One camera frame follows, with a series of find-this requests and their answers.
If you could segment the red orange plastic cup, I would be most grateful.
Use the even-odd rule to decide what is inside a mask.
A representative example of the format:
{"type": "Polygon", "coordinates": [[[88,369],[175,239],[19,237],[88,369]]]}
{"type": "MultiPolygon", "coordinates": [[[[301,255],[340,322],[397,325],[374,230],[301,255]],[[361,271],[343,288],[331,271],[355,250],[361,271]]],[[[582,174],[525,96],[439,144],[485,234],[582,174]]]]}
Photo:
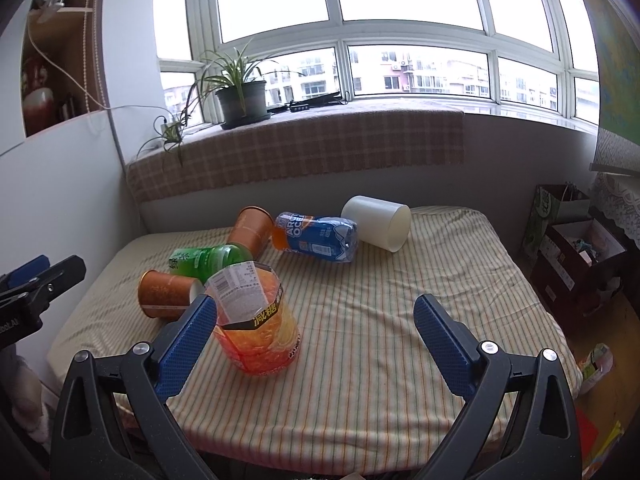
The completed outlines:
{"type": "Polygon", "coordinates": [[[292,363],[300,333],[270,266],[253,261],[227,266],[208,279],[206,292],[217,308],[214,335],[239,370],[269,375],[292,363]]]}

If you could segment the brown paper cup lying near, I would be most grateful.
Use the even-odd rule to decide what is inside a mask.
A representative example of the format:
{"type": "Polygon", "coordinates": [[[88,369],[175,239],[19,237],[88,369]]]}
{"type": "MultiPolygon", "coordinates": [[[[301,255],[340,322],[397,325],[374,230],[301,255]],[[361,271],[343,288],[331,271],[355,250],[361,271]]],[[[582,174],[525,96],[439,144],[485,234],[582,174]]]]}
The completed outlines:
{"type": "Polygon", "coordinates": [[[149,270],[139,280],[138,304],[148,318],[177,321],[203,292],[197,278],[149,270]]]}

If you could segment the green plastic cup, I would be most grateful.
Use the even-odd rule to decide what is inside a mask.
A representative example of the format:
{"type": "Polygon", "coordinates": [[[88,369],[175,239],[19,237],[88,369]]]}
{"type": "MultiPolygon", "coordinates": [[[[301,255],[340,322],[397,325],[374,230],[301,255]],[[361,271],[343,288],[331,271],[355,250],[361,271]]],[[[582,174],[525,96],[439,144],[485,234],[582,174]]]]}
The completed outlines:
{"type": "Polygon", "coordinates": [[[168,258],[169,272],[187,278],[206,281],[226,266],[250,261],[253,255],[248,249],[235,244],[214,247],[185,247],[175,249],[168,258]]]}

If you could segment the brown paper cup far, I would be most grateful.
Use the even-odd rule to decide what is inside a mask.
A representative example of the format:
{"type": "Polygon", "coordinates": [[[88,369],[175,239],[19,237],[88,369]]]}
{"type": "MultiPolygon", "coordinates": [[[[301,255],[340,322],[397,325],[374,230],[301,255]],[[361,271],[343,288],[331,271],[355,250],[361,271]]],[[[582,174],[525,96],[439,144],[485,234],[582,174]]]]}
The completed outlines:
{"type": "Polygon", "coordinates": [[[246,206],[239,211],[227,243],[244,247],[258,259],[269,243],[273,225],[268,211],[258,206],[246,206]]]}

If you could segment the white plastic cup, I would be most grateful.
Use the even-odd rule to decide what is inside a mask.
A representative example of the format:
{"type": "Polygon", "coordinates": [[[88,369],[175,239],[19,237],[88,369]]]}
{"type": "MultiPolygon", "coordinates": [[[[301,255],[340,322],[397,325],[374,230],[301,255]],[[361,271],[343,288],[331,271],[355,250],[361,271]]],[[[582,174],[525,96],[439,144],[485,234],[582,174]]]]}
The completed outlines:
{"type": "Polygon", "coordinates": [[[352,196],[343,206],[342,216],[356,222],[363,243],[392,254],[404,246],[412,221],[407,205],[364,195],[352,196]]]}

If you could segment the blue orange plastic cup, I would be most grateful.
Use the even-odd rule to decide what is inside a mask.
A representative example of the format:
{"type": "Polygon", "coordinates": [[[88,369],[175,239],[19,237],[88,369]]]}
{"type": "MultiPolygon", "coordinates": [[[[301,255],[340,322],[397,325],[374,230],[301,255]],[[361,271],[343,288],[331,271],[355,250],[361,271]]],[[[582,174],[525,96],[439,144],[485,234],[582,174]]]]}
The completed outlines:
{"type": "Polygon", "coordinates": [[[271,243],[281,252],[313,256],[334,263],[350,263],[358,248],[355,221],[342,217],[313,217],[281,212],[271,232],[271,243]]]}

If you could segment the striped table cloth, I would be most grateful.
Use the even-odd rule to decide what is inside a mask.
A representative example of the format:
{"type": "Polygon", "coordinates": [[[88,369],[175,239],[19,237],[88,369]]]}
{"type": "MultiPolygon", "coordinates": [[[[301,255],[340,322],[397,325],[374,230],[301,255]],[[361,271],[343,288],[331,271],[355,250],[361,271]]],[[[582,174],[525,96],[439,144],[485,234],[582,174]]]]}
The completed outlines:
{"type": "MultiPolygon", "coordinates": [[[[48,361],[61,392],[77,352],[120,356],[169,324],[140,309],[146,271],[165,271],[177,248],[226,237],[224,229],[150,234],[122,248],[52,344],[48,361]]],[[[581,380],[562,330],[479,211],[416,209],[394,254],[361,245],[352,262],[332,263],[267,249],[255,263],[280,278],[300,345],[280,372],[253,376],[232,364],[213,330],[181,392],[166,401],[205,463],[210,454],[248,463],[250,478],[262,471],[418,478],[464,405],[414,325],[421,295],[434,296],[479,341],[520,356],[554,350],[574,401],[581,380]]],[[[136,461],[159,474],[127,397],[114,399],[136,461]]],[[[504,396],[477,463],[498,451],[515,400],[514,392],[504,396]]]]}

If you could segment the red white vase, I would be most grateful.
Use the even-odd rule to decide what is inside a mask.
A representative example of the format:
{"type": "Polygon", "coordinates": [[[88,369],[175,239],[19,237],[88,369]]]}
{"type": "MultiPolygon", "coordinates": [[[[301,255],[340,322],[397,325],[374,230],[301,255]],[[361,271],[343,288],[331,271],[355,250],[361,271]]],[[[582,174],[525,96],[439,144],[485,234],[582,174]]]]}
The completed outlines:
{"type": "Polygon", "coordinates": [[[56,111],[49,73],[39,56],[30,56],[23,63],[21,74],[22,110],[26,134],[33,136],[55,124],[56,111]]]}

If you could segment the dark cardboard box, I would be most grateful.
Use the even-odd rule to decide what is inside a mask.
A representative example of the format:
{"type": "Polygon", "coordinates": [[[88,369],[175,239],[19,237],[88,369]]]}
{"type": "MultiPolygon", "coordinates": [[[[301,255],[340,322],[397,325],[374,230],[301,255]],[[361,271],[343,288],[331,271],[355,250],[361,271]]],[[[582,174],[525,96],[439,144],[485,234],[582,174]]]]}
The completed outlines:
{"type": "Polygon", "coordinates": [[[597,220],[552,224],[530,281],[563,332],[574,334],[620,290],[628,261],[627,249],[597,220]]]}

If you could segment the white power adapter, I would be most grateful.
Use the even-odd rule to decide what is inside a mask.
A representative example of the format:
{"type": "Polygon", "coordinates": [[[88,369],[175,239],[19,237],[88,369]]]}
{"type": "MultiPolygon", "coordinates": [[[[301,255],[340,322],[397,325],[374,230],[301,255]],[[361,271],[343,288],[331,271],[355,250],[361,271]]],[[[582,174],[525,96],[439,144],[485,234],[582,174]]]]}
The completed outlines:
{"type": "Polygon", "coordinates": [[[181,122],[163,122],[160,125],[160,136],[165,143],[179,144],[182,142],[182,123],[181,122]]]}

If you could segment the white lace cloth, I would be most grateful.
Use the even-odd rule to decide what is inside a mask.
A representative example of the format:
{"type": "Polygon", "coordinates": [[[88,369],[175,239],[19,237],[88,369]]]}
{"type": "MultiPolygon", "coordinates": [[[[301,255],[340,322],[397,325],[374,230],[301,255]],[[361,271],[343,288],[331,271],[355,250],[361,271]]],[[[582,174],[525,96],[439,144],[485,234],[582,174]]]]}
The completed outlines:
{"type": "Polygon", "coordinates": [[[593,206],[639,246],[639,179],[598,172],[590,196],[593,206]]]}

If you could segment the potted spider plant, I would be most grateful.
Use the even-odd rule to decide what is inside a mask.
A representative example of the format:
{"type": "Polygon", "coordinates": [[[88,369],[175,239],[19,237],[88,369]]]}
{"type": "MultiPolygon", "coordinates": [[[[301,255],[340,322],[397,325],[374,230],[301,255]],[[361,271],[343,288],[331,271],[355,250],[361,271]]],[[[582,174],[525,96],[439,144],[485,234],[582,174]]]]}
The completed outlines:
{"type": "Polygon", "coordinates": [[[139,148],[136,157],[153,148],[162,148],[166,153],[176,152],[181,158],[181,147],[189,127],[194,110],[212,96],[220,106],[222,114],[221,128],[230,130],[241,126],[263,122],[271,117],[266,104],[266,82],[262,78],[260,64],[266,58],[248,55],[246,44],[241,49],[234,48],[231,53],[206,50],[201,60],[203,66],[186,92],[186,100],[178,113],[169,117],[154,119],[154,136],[146,140],[139,148]],[[165,143],[160,136],[163,122],[182,123],[182,142],[165,143]]]}

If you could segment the plaid windowsill cloth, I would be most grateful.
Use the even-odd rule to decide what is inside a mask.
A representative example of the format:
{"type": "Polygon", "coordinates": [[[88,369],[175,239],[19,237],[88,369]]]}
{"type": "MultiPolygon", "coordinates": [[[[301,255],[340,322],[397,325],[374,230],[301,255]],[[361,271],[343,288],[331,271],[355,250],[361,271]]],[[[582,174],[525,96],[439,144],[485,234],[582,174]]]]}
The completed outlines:
{"type": "Polygon", "coordinates": [[[241,184],[464,159],[460,110],[347,105],[205,133],[130,162],[126,177],[144,204],[241,184]]]}

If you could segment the black device on windowsill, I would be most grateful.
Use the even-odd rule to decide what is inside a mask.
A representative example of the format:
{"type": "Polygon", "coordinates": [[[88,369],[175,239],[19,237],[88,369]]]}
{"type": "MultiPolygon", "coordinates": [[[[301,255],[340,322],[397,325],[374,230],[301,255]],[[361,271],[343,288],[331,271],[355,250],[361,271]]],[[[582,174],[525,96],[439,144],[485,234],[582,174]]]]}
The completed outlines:
{"type": "Polygon", "coordinates": [[[312,110],[313,108],[345,105],[346,103],[347,101],[342,97],[341,92],[332,92],[301,101],[292,100],[291,102],[268,108],[268,112],[270,114],[297,113],[312,110]]]}

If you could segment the window frame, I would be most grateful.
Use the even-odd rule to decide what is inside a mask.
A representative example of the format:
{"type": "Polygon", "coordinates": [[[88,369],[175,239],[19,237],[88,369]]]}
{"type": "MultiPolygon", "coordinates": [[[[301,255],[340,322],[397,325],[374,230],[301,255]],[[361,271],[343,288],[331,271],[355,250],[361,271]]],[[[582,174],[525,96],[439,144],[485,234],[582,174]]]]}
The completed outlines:
{"type": "Polygon", "coordinates": [[[215,53],[243,53],[258,59],[271,106],[337,91],[599,121],[582,0],[152,0],[152,9],[170,106],[215,53]]]}

